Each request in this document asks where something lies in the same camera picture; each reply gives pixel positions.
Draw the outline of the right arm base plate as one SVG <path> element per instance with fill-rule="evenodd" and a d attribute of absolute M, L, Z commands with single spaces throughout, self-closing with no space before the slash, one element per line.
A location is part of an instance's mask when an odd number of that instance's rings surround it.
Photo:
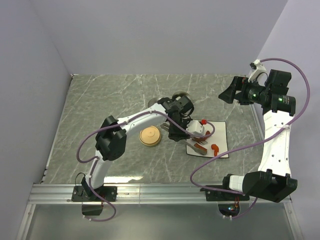
<path fill-rule="evenodd" d="M 212 191 L 209 189 L 200 189 L 201 192 L 205 192 L 205 199 L 207 202 L 225 202 L 225 201 L 249 201 L 250 197 L 248 195 L 235 194 L 223 191 Z"/>

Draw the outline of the beige round lunch box lid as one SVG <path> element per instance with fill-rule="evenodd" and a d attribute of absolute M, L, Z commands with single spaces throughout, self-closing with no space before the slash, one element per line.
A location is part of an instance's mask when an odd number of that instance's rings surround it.
<path fill-rule="evenodd" d="M 140 142 L 148 147 L 156 146 L 162 138 L 160 130 L 156 126 L 149 126 L 139 133 Z"/>

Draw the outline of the white square plate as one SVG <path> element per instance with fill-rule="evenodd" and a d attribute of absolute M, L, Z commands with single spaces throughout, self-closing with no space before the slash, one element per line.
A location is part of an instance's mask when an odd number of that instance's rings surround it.
<path fill-rule="evenodd" d="M 197 156 L 203 158 L 213 158 L 214 153 L 211 149 L 212 144 L 216 144 L 219 147 L 219 154 L 228 151 L 228 144 L 227 144 L 227 128 L 226 122 L 224 121 L 209 121 L 215 127 L 215 131 L 211 137 L 207 138 L 206 144 L 201 144 L 202 147 L 207 149 L 206 155 L 200 155 L 192 150 L 189 146 L 186 147 L 186 154 L 190 156 Z"/>

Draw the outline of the red bacon strip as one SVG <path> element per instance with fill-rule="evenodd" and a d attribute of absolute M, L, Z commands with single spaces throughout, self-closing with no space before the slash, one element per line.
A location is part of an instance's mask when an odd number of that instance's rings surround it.
<path fill-rule="evenodd" d="M 211 132 L 210 132 L 209 130 L 207 130 L 207 131 L 206 131 L 206 133 L 205 133 L 204 138 L 207 138 L 207 137 L 208 137 L 208 135 L 210 135 L 210 134 L 211 134 Z"/>

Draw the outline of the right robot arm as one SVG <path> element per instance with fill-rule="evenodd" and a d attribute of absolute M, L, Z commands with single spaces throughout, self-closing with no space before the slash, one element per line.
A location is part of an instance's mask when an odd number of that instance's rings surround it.
<path fill-rule="evenodd" d="M 297 189 L 298 181 L 291 177 L 289 164 L 289 122 L 296 113 L 296 99 L 287 94 L 291 78 L 290 72 L 274 69 L 264 85 L 235 76 L 230 86 L 218 96 L 228 104 L 237 100 L 241 105 L 261 105 L 264 121 L 265 142 L 258 170 L 244 176 L 225 176 L 220 188 L 224 199 L 232 200 L 241 192 L 279 203 Z"/>

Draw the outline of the metal serving tongs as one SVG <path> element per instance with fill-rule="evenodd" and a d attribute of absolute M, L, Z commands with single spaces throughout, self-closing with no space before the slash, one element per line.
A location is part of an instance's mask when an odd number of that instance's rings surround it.
<path fill-rule="evenodd" d="M 169 124 L 168 123 L 163 123 L 160 125 L 160 127 L 165 130 L 166 132 L 169 131 Z M 181 143 L 185 144 L 186 146 L 190 147 L 192 150 L 194 150 L 196 153 L 205 156 L 208 153 L 208 150 L 202 146 L 200 146 L 198 143 L 191 144 L 187 142 L 186 140 L 181 140 Z"/>

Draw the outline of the steel bowl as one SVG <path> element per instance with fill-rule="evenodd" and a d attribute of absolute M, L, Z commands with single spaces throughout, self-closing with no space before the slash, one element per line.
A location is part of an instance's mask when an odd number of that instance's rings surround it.
<path fill-rule="evenodd" d="M 160 100 L 159 97 L 153 97 L 148 101 L 147 107 L 150 108 L 152 105 L 157 104 L 159 100 Z"/>
<path fill-rule="evenodd" d="M 182 98 L 186 96 L 189 100 L 192 101 L 192 97 L 191 95 L 186 92 L 186 91 L 182 91 L 182 90 L 179 90 L 179 91 L 176 91 L 173 95 L 172 95 L 172 99 L 175 100 L 175 99 L 178 99 L 178 98 Z"/>

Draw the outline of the steel bowl near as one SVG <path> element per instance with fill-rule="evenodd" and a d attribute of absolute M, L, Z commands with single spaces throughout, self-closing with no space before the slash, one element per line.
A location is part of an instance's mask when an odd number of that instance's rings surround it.
<path fill-rule="evenodd" d="M 150 108 L 152 105 L 157 104 L 159 100 L 160 100 L 159 97 L 153 97 L 148 101 L 147 107 Z"/>

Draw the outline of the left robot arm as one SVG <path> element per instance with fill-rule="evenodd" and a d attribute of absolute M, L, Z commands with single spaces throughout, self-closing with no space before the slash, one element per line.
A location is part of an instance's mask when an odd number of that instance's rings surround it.
<path fill-rule="evenodd" d="M 89 201 L 96 201 L 101 196 L 101 187 L 112 161 L 120 158 L 126 150 L 127 138 L 139 133 L 145 128 L 169 122 L 168 138 L 175 142 L 189 139 L 194 134 L 187 131 L 193 121 L 190 114 L 194 105 L 187 96 L 179 99 L 161 98 L 151 107 L 131 116 L 114 118 L 108 116 L 100 129 L 88 135 L 80 143 L 82 147 L 86 140 L 95 135 L 95 156 L 88 160 L 80 159 L 80 150 L 76 158 L 80 163 L 93 161 L 90 171 L 81 181 L 83 195 Z"/>

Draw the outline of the orange shrimp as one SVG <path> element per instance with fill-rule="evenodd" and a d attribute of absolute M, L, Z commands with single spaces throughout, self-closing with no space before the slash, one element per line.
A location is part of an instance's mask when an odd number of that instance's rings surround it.
<path fill-rule="evenodd" d="M 212 145 L 211 145 L 211 149 L 212 149 L 212 151 L 213 151 L 213 156 L 214 156 L 214 157 L 217 157 L 218 154 L 219 154 L 219 152 L 220 152 L 219 146 L 216 145 L 216 144 L 212 144 Z"/>

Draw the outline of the steel bowl far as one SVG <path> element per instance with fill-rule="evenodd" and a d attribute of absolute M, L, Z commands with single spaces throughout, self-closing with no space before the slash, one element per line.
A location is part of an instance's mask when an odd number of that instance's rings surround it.
<path fill-rule="evenodd" d="M 182 90 L 179 90 L 179 91 L 176 91 L 173 95 L 172 95 L 172 99 L 175 100 L 175 99 L 178 99 L 178 98 L 182 98 L 186 96 L 189 100 L 192 101 L 192 97 L 191 95 L 186 92 L 186 91 L 182 91 Z"/>

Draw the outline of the brown sausage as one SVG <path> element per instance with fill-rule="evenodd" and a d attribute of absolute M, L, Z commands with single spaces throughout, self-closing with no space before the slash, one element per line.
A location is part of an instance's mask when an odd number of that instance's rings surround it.
<path fill-rule="evenodd" d="M 193 146 L 198 149 L 199 154 L 201 154 L 201 155 L 206 155 L 207 154 L 208 150 L 205 147 L 199 145 L 198 143 L 194 144 Z"/>

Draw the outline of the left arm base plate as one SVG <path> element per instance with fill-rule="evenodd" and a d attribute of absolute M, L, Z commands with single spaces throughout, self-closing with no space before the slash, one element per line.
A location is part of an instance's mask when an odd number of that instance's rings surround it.
<path fill-rule="evenodd" d="M 96 193 L 109 202 L 115 202 L 117 197 L 116 186 L 101 186 L 96 189 Z M 101 199 L 97 197 L 92 192 L 87 195 L 84 187 L 82 185 L 76 185 L 73 188 L 71 201 L 72 202 L 98 202 Z"/>

